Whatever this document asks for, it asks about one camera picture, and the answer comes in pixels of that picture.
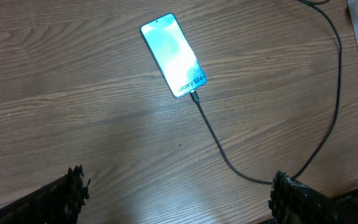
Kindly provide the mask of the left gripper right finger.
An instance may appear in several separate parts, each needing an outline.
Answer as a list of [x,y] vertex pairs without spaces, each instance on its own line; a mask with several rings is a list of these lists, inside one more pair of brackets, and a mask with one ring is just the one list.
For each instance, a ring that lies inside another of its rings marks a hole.
[[281,171],[278,171],[273,178],[268,207],[278,223],[353,222],[351,212]]

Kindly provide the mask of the Samsung Galaxy smartphone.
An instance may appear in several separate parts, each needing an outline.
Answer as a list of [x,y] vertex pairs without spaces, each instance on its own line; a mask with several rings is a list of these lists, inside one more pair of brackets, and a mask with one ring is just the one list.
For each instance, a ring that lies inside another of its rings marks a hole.
[[175,98],[181,98],[207,82],[174,14],[168,13],[142,25],[140,33]]

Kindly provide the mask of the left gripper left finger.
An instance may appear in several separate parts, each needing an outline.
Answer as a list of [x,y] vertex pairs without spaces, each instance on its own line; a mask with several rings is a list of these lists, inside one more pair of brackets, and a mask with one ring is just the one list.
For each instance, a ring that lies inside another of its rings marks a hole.
[[90,198],[83,167],[69,168],[61,178],[0,208],[0,223],[76,223]]

